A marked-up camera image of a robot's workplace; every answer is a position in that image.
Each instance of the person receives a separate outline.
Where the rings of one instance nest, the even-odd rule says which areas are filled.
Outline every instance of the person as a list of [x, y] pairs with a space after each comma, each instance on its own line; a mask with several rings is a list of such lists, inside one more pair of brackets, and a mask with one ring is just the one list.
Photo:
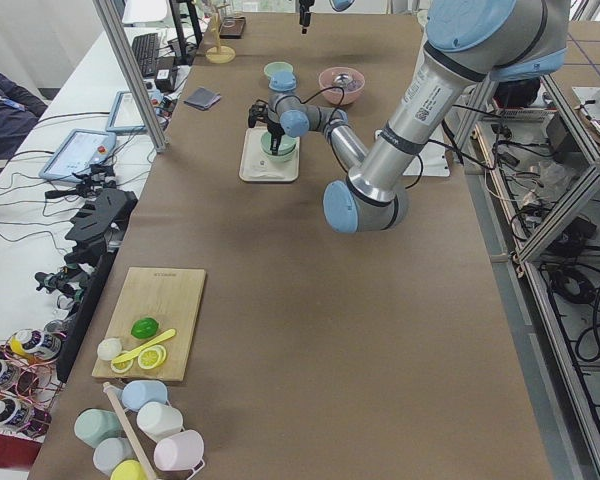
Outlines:
[[0, 73], [0, 160], [8, 160], [27, 137], [47, 105]]

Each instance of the bowl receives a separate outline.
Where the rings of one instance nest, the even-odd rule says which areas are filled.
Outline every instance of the bowl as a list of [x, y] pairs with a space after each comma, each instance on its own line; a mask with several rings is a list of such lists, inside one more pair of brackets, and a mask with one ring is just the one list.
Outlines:
[[293, 73], [293, 65], [287, 62], [271, 62], [267, 63], [264, 67], [264, 74], [269, 80], [274, 73], [277, 72], [291, 72]]
[[362, 95], [364, 75], [355, 68], [331, 67], [318, 75], [318, 85], [320, 90], [328, 87], [344, 88], [344, 97], [339, 88], [325, 90], [322, 92], [322, 96], [332, 105], [349, 105]]

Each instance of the white tray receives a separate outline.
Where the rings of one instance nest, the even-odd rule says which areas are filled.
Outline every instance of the white tray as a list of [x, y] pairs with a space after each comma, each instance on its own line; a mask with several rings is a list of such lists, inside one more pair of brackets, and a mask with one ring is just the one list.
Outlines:
[[290, 183], [298, 178], [300, 165], [300, 139], [286, 162], [272, 162], [262, 151], [260, 139], [267, 132], [266, 127], [247, 129], [244, 136], [242, 160], [239, 175], [250, 183]]

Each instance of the white table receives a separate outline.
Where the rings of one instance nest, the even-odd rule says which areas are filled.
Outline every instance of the white table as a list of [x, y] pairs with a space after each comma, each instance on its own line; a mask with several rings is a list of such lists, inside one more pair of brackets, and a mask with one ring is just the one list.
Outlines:
[[[163, 44], [175, 38], [173, 29], [128, 29], [129, 38], [157, 31]], [[189, 73], [180, 67], [177, 83]], [[78, 112], [108, 112], [118, 91], [128, 90], [109, 41], [103, 33], [80, 62], [60, 90], [43, 118]], [[55, 151], [75, 128], [104, 131], [106, 115], [77, 116], [52, 119], [39, 124], [27, 137], [18, 152], [29, 150]], [[155, 157], [150, 138], [140, 134], [133, 138], [119, 136], [117, 145], [128, 144], [116, 156], [115, 173], [119, 188], [132, 190], [140, 196], [144, 181]], [[43, 230], [18, 241], [8, 242], [0, 237], [0, 341], [22, 328], [42, 328], [54, 319], [64, 318], [66, 312], [56, 307], [58, 294], [35, 290], [34, 274], [38, 271], [56, 272], [65, 264], [63, 256], [71, 251], [74, 242], [64, 239], [71, 228], [68, 220], [84, 199], [68, 197], [48, 202], [43, 214], [44, 192], [52, 186], [37, 177], [50, 155], [26, 153], [16, 156], [0, 174], [0, 222], [42, 223], [41, 225], [1, 225], [0, 233], [16, 239]], [[70, 184], [56, 183], [60, 189]], [[0, 470], [0, 480], [23, 479], [26, 473]]]

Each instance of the keyboard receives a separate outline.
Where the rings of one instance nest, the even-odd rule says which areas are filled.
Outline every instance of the keyboard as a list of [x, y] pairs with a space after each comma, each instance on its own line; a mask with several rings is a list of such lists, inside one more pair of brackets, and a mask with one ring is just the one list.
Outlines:
[[136, 57], [143, 78], [153, 78], [158, 63], [160, 40], [157, 33], [139, 35], [131, 42], [131, 50]]

